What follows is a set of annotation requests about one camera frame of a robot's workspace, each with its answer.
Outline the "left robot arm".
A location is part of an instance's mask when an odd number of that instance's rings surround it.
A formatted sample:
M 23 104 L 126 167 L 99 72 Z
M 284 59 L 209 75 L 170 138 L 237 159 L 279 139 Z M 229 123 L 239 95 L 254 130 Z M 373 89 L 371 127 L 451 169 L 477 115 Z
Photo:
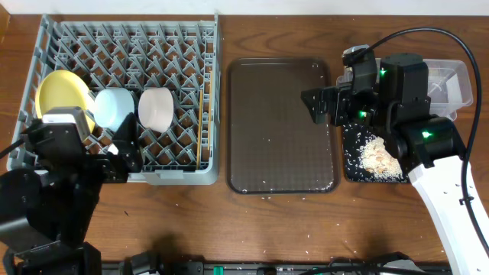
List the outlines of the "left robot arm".
M 115 132 L 118 153 L 88 154 L 76 122 L 40 119 L 2 151 L 25 145 L 44 175 L 16 168 L 1 176 L 2 259 L 8 274 L 101 274 L 99 250 L 85 241 L 105 183 L 126 183 L 142 168 L 137 119 L 129 114 Z

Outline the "grey plastic dish rack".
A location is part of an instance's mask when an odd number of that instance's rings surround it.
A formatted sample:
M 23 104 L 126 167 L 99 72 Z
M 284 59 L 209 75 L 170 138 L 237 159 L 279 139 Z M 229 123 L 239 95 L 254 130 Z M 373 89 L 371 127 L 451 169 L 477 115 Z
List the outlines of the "grey plastic dish rack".
M 139 98 L 168 88 L 174 114 L 164 133 L 138 127 L 144 164 L 132 182 L 151 185 L 210 185 L 219 174 L 219 47 L 217 20 L 55 21 L 40 20 L 34 52 L 13 134 L 19 139 L 37 118 L 34 97 L 53 71 L 68 70 L 89 87 L 124 88 Z M 213 71 L 212 145 L 207 150 L 209 80 Z M 199 91 L 203 90 L 202 151 L 196 171 Z

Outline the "dark brown serving tray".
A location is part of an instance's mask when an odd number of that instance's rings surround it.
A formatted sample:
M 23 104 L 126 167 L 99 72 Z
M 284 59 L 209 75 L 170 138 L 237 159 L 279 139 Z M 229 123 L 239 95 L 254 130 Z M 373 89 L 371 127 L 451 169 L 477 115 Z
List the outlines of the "dark brown serving tray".
M 241 58 L 227 72 L 227 184 L 242 195 L 330 193 L 340 183 L 335 129 L 301 93 L 329 86 L 320 59 Z

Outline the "light blue bowl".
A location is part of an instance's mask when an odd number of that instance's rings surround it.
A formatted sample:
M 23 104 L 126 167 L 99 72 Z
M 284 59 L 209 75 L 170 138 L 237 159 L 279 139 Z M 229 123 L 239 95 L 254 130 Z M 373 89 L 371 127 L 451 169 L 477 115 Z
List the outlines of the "light blue bowl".
M 97 94 L 93 114 L 98 126 L 116 132 L 126 116 L 134 113 L 134 109 L 134 98 L 130 91 L 109 88 Z

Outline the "white paper cup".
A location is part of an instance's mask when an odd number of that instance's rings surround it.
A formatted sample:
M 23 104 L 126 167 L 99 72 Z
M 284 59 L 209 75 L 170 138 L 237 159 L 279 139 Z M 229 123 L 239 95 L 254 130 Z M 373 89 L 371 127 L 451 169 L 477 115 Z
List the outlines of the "white paper cup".
M 110 144 L 107 151 L 111 154 L 118 155 L 118 148 L 114 144 Z

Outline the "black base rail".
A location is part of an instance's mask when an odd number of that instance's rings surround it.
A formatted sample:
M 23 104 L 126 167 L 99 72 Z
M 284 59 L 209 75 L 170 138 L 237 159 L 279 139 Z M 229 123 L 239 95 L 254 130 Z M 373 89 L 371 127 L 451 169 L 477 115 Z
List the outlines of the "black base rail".
M 310 270 L 329 268 L 333 274 L 369 274 L 369 267 L 399 268 L 424 274 L 450 274 L 447 264 L 414 263 L 400 252 L 375 257 L 368 261 L 352 260 L 345 257 L 333 257 L 325 263 L 259 263 L 259 262 L 210 262 L 202 259 L 165 262 L 152 252 L 144 252 L 120 262 L 102 263 L 102 274 L 169 274 L 169 275 L 260 275 L 260 274 L 303 274 Z

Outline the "yellow round plate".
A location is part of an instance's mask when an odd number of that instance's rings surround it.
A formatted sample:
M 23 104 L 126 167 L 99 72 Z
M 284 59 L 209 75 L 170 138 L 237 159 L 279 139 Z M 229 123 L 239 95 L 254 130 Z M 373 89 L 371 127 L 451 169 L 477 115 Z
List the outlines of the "yellow round plate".
M 53 71 L 42 80 L 37 87 L 34 104 L 37 118 L 42 118 L 55 107 L 77 106 L 90 112 L 95 108 L 89 87 L 79 76 L 67 70 Z

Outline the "pale pink bowl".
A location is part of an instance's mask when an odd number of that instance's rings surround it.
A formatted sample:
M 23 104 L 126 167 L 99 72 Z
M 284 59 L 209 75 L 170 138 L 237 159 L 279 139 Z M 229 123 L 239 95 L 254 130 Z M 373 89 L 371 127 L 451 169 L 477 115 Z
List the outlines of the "pale pink bowl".
M 164 133 L 171 126 L 173 114 L 173 96 L 168 88 L 151 88 L 142 92 L 138 117 L 145 128 Z

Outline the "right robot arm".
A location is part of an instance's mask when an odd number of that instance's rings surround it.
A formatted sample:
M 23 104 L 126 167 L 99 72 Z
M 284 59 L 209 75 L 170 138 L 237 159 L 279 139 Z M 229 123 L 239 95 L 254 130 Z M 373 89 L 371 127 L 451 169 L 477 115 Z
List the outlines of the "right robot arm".
M 488 272 L 488 216 L 469 173 L 468 146 L 452 120 L 431 113 L 429 68 L 420 55 L 368 53 L 350 65 L 352 79 L 306 90 L 316 124 L 364 125 L 421 196 L 454 274 Z

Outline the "clear plastic waste bin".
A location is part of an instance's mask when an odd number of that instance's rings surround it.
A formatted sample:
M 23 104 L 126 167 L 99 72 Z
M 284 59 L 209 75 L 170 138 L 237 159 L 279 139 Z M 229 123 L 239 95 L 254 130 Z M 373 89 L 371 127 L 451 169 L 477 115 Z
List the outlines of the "clear plastic waste bin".
M 396 53 L 377 63 L 374 90 L 394 123 L 438 117 L 455 120 L 456 111 L 473 102 L 468 70 L 460 60 L 423 59 L 414 53 Z M 336 83 L 350 83 L 351 68 Z

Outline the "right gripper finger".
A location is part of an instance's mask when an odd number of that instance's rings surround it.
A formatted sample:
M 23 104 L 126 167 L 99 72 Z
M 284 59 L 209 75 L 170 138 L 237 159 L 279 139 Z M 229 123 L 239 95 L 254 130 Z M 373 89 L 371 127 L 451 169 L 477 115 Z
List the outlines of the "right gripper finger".
M 333 113 L 337 110 L 338 88 L 329 86 L 301 92 L 306 107 L 315 113 Z
M 318 105 L 313 106 L 310 111 L 312 119 L 317 125 L 325 123 L 326 116 L 328 114 L 328 107 L 326 103 L 320 102 Z

